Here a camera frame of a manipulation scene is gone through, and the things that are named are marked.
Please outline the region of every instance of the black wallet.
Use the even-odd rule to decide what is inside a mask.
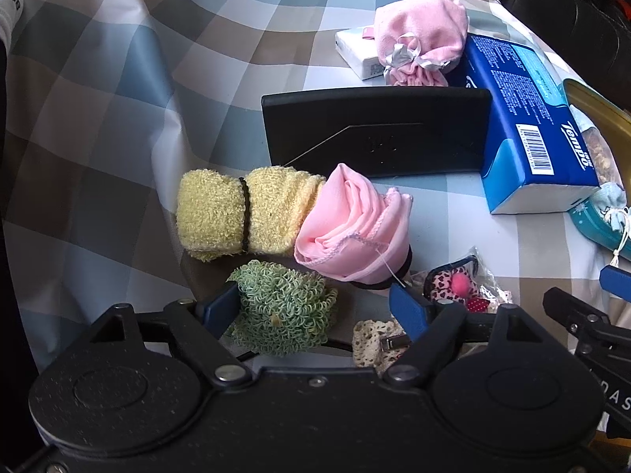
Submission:
[[[491,95],[457,87],[360,87],[263,96],[272,165],[328,176],[480,171]]]

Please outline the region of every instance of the pink pom pom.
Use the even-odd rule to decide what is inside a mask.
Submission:
[[[469,280],[469,276],[463,274],[462,272],[456,272],[453,276],[451,276],[451,290],[459,297],[466,299],[469,296],[469,291],[471,290],[471,281]]]

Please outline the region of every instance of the white tissue pack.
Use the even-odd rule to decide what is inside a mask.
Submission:
[[[340,30],[335,34],[335,49],[361,80],[384,74],[377,58],[374,39],[364,39],[364,27]]]

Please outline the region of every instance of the metal clip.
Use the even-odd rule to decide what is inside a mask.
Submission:
[[[385,338],[381,338],[379,340],[379,344],[381,345],[382,352],[388,352],[389,350],[400,349],[401,347],[406,347],[412,340],[405,333],[403,334],[395,334],[394,336],[388,336]]]

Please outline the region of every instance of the green scrubber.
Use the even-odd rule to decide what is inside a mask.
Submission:
[[[316,272],[252,260],[236,269],[241,312],[231,333],[252,352],[284,356],[325,343],[338,291]]]

